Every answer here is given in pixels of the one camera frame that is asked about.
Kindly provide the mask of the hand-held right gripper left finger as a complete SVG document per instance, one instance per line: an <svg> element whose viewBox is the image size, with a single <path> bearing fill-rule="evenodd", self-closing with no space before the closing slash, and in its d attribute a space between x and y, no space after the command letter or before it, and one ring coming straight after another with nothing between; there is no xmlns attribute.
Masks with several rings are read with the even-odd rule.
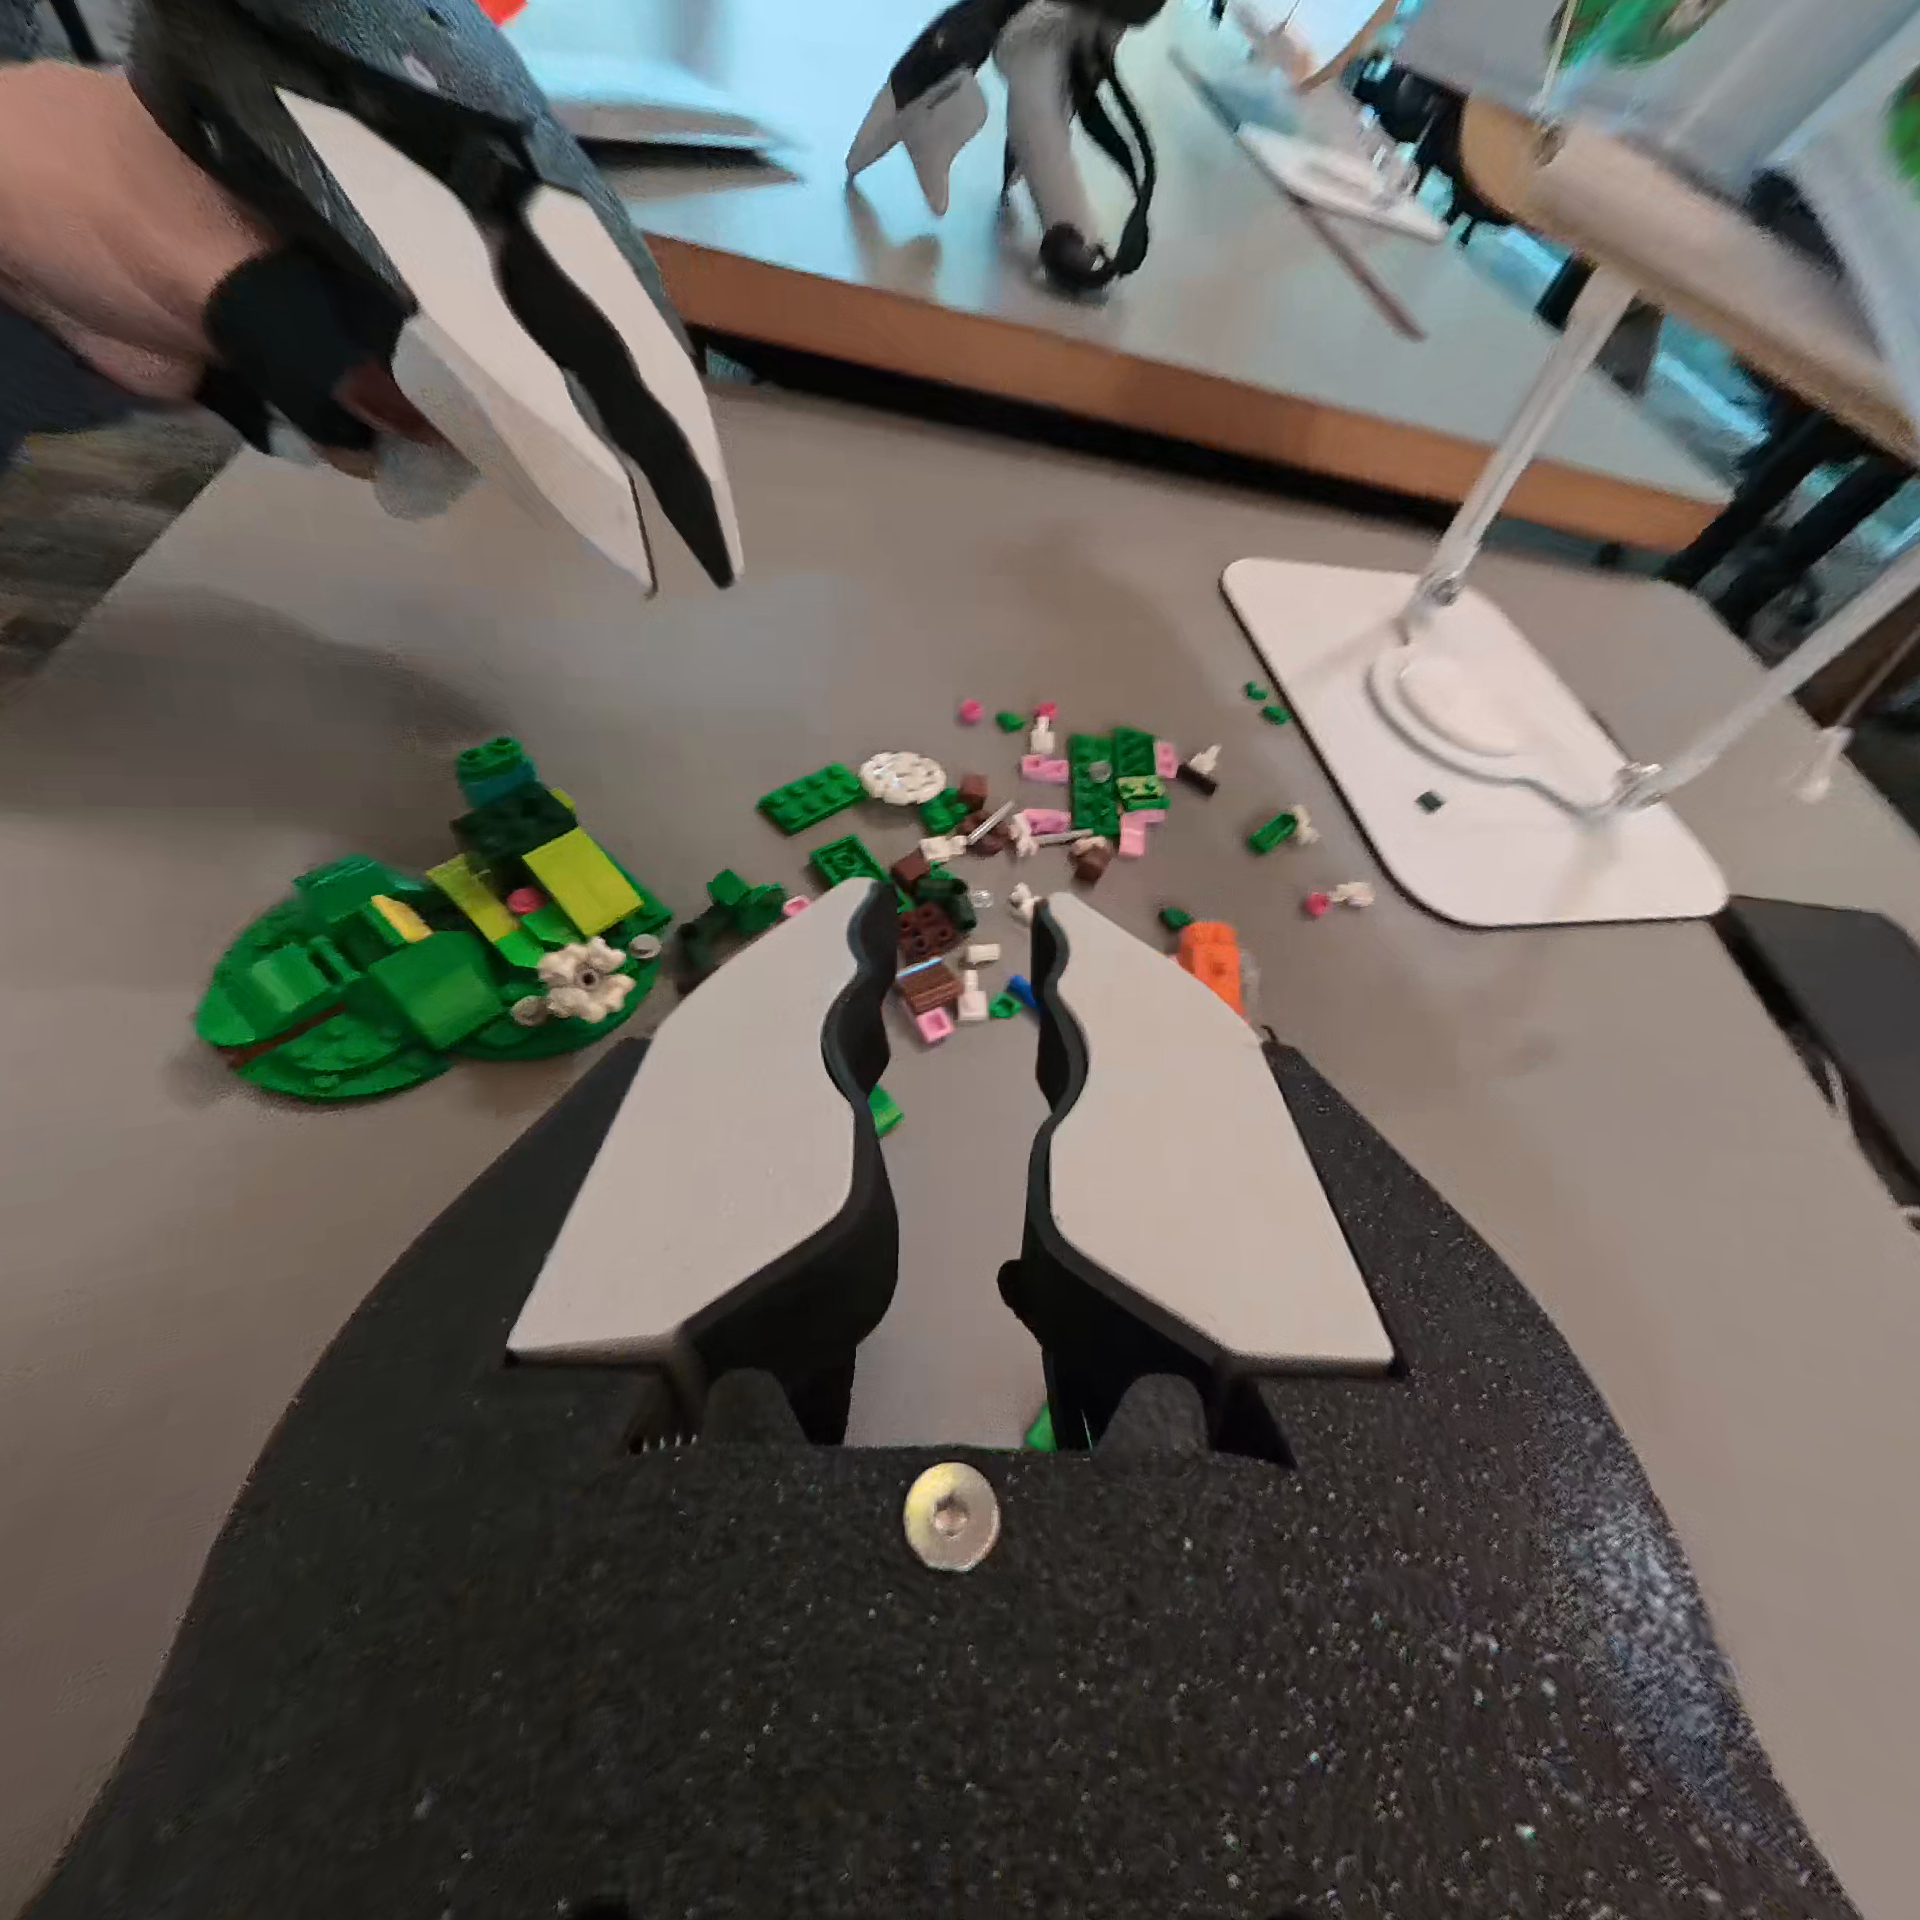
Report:
<svg viewBox="0 0 1920 1920"><path fill-rule="evenodd" d="M695 1421L720 1380L758 1371L810 1442L841 1443L900 1283L871 1113L896 975L894 894L850 877L685 995L639 1050L506 1359L649 1374Z"/></svg>

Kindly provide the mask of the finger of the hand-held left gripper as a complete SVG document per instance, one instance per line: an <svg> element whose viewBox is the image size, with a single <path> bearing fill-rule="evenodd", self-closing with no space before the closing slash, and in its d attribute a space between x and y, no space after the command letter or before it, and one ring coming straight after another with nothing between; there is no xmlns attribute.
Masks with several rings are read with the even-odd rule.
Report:
<svg viewBox="0 0 1920 1920"><path fill-rule="evenodd" d="M632 496L731 588L746 561L707 388L621 205L531 186L510 220L510 312Z"/></svg>
<svg viewBox="0 0 1920 1920"><path fill-rule="evenodd" d="M627 470L511 312L453 190L347 109L288 87L277 99L411 300L391 357L400 393L480 478L649 595L653 555Z"/></svg>

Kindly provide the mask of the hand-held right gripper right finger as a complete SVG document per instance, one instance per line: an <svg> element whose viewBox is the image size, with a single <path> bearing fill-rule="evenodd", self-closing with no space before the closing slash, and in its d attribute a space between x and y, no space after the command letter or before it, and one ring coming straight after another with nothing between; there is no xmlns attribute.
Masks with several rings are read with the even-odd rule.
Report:
<svg viewBox="0 0 1920 1920"><path fill-rule="evenodd" d="M1280 1454L1259 1389L1392 1380L1397 1353L1288 1103L1277 1045L1200 971L1051 894L1030 922L1044 1115L1000 1294L1057 1452L1186 1381L1214 1446Z"/></svg>

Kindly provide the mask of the white lego flower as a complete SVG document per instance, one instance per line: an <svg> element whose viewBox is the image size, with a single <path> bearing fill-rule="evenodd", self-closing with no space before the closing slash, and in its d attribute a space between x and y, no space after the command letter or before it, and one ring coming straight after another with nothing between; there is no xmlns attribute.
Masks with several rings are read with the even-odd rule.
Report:
<svg viewBox="0 0 1920 1920"><path fill-rule="evenodd" d="M536 978L541 1019L602 1025L623 1013L636 991L636 975L625 970L627 957L599 936L539 954Z"/></svg>

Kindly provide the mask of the green lego model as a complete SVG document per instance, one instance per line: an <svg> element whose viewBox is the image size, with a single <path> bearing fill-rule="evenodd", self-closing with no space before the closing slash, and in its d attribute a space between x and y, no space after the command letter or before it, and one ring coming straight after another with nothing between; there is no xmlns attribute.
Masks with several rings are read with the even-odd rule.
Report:
<svg viewBox="0 0 1920 1920"><path fill-rule="evenodd" d="M603 1024L544 1019L541 954L627 931L666 901L584 828L508 733L451 761L462 799L449 851L411 871L347 851L295 875L212 961L194 1035L257 1091L344 1106L410 1091L460 1062L539 1063L615 1033L653 988Z"/></svg>

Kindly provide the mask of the pile of lego pieces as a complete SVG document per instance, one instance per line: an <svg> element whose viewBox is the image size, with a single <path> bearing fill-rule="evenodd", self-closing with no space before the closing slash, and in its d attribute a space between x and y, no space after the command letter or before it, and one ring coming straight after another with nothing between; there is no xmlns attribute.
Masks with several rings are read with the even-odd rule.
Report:
<svg viewBox="0 0 1920 1920"><path fill-rule="evenodd" d="M900 869L900 877L888 877L882 871L882 866L869 859L871 848L865 848L857 840L857 833L841 836L834 840L827 848L827 866L826 886L838 884L841 877L852 873L852 877L867 875L869 869L894 891L894 903L908 915L918 905L918 896L914 886L924 873L925 864L930 862L932 875L945 871L941 866L943 859L960 858L963 851L963 837L972 833L974 826L961 826L960 815L967 813L972 808L986 808L992 812L994 802L981 798L940 798L940 790L948 779L945 773L933 765L932 756L915 752L882 752L869 756L857 770L846 765L844 761L827 761L826 768L805 773L798 779L779 782L771 791L763 793L756 805L785 836L802 836L812 828L820 826L832 815L848 812L854 803L885 803L885 805L918 805L930 803L925 813L933 826L925 826L928 833L956 833L952 842L945 840L928 840L924 846L921 866L914 866L914 855L908 855L905 868ZM1039 833L1039 840L1047 833L1053 833L1053 840L1060 846L1072 843L1077 837L1094 833L1094 828L1066 828L1062 819L1066 815L1047 813L1045 819L1049 826L1035 826L1034 832ZM1142 812L1132 826L1125 823L1125 818L1119 818L1113 828L1116 836L1125 842L1127 848L1140 840L1146 842L1146 828L1160 819L1158 812ZM1276 815L1276 822L1265 822L1265 828L1259 828L1264 836L1256 836L1247 846L1253 851L1270 851L1280 842L1286 840L1288 846L1307 846L1315 837L1315 828L1309 828L1307 809L1298 805L1293 809L1282 808ZM749 934L758 936L763 931L761 922L774 912L774 905L779 910L799 910L807 905L807 898L802 896L784 896L776 891L770 896L774 905L768 905L763 912L756 905L752 925L747 925L747 905L746 896L752 891L737 875L722 882L720 875L713 875L709 882L707 894L712 900L722 900L723 903L716 905L722 919L722 934L746 942ZM1336 884L1331 889L1309 891L1302 900L1302 912L1307 919L1323 915L1336 907L1343 905L1369 905L1373 894L1368 882ZM641 957L660 957L660 946L663 940L663 927L674 917L666 905L636 905L636 917L627 924L623 931L612 931L609 937L621 949L632 948L634 968L639 965ZM940 901L933 903L930 934L924 943L918 942L915 931L901 931L900 957L896 961L898 970L918 968L921 961L940 968L948 963L948 957L961 961L963 965L975 965L975 961L965 959L960 954L960 948L965 946L969 934L960 925L963 919L960 905L948 900L943 894ZM1252 948L1252 940L1243 937L1232 924L1201 924L1196 915L1187 914L1184 907L1164 905L1161 924L1170 936L1176 936L1176 951L1181 963L1187 963L1191 957L1198 975L1204 980L1204 985L1220 988L1225 991L1225 965L1227 961L1238 965L1238 994L1236 1002L1247 1017L1253 1017L1259 1012L1259 985L1261 973L1257 968L1257 954Z"/></svg>

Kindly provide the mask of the person's left hand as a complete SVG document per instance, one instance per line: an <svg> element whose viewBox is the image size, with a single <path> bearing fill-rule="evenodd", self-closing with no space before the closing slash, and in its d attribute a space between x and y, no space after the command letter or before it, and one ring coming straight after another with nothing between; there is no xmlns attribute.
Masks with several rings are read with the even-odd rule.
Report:
<svg viewBox="0 0 1920 1920"><path fill-rule="evenodd" d="M4 302L122 391L192 400L214 360L210 300L276 246L118 70L4 66Z"/></svg>

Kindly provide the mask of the idle hand-held gripper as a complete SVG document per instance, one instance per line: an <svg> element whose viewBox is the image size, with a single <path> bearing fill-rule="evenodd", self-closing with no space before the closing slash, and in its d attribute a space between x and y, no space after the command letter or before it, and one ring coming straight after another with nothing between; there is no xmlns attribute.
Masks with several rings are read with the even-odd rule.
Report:
<svg viewBox="0 0 1920 1920"><path fill-rule="evenodd" d="M846 181L901 149L924 203L943 213L952 166L988 122L979 74L994 67L1005 94L1000 191L1023 186L1034 205L1038 272L1072 300L1105 294L1146 260L1158 187L1158 155L1118 52L1161 11L1161 2L948 4L875 87L846 149ZM1113 241L1098 231L1075 131L1132 195Z"/></svg>

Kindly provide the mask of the white book stand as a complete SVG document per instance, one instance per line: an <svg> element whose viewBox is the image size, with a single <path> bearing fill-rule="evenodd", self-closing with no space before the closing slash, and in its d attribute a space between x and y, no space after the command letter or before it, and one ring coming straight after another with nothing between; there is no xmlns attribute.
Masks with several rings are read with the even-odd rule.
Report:
<svg viewBox="0 0 1920 1920"><path fill-rule="evenodd" d="M1470 181L1594 265L1419 574L1239 557L1220 589L1393 886L1474 929L1688 922L1729 889L1669 799L1915 588L1904 561L1663 760L1630 757L1470 569L1638 296L1915 460L1915 398L1822 268L1590 123L1470 95ZM1419 791L1447 803L1424 815Z"/></svg>

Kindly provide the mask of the black table panel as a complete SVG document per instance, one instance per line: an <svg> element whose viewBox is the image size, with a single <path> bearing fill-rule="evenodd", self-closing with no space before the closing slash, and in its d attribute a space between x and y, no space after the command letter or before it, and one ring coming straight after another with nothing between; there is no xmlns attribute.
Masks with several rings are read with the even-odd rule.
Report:
<svg viewBox="0 0 1920 1920"><path fill-rule="evenodd" d="M1739 973L1891 1194L1915 1201L1917 946L1862 910L1736 896L1714 919Z"/></svg>

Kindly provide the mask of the small white stand base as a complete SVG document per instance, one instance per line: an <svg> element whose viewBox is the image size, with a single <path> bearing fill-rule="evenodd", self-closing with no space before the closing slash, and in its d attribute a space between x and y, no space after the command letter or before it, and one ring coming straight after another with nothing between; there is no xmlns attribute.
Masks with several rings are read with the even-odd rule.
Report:
<svg viewBox="0 0 1920 1920"><path fill-rule="evenodd" d="M1238 123L1233 137L1265 180L1307 211L1431 246L1447 238L1447 222L1424 201L1417 169L1400 146L1346 151L1253 122Z"/></svg>

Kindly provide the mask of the black table legs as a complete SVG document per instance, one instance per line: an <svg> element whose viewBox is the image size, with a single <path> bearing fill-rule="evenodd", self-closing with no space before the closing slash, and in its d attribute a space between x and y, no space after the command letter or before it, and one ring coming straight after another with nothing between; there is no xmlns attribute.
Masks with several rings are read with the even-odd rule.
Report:
<svg viewBox="0 0 1920 1920"><path fill-rule="evenodd" d="M1914 462L1778 391L1768 404L1768 430L1744 457L1727 503L1654 576L1694 589L1722 564L1737 561L1732 582L1710 604L1744 638L1768 605L1809 588L1812 568L1912 480Z"/></svg>

